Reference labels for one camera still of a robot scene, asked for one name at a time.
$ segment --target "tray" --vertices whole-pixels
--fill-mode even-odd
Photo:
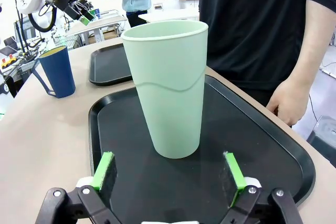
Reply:
[[[91,54],[89,81],[98,86],[110,86],[131,81],[123,44],[104,47]]]
[[[118,178],[110,203],[123,224],[220,223],[228,209],[219,179],[223,151],[233,152],[244,176],[257,178],[266,192],[276,187],[288,189],[298,205],[315,182],[308,153],[209,76],[205,79],[200,147],[187,158],[167,159],[154,150],[135,88],[107,95],[94,104],[89,129],[92,173],[102,152],[116,154]]]

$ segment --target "black t-shirt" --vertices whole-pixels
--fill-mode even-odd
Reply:
[[[336,0],[313,0],[336,12]],[[200,0],[209,25],[207,65],[241,88],[274,90],[292,72],[306,0]]]

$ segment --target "light green plastic cup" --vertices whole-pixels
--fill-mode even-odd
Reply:
[[[121,36],[154,148],[167,158],[199,146],[207,30],[203,22],[172,20]]]

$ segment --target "bolt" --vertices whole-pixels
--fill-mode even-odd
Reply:
[[[278,191],[277,191],[277,195],[278,195],[279,197],[282,197],[282,196],[284,195],[284,191],[283,191],[283,190],[278,190]]]
[[[55,197],[59,197],[61,195],[61,191],[57,190],[57,191],[54,191],[54,196]]]
[[[85,189],[83,189],[82,193],[89,194],[90,193],[90,189],[89,188],[85,188]]]
[[[255,194],[255,193],[257,192],[257,189],[256,189],[255,187],[251,187],[251,188],[248,190],[248,192],[249,192],[250,194]]]

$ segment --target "floor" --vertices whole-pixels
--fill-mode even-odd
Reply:
[[[321,68],[336,76],[336,46],[330,46],[323,59]],[[336,119],[336,79],[323,73],[318,72],[314,84],[310,90],[311,101],[317,119],[322,115],[328,115]],[[304,139],[307,139],[316,125],[310,102],[307,111],[301,121],[293,126],[293,129]]]

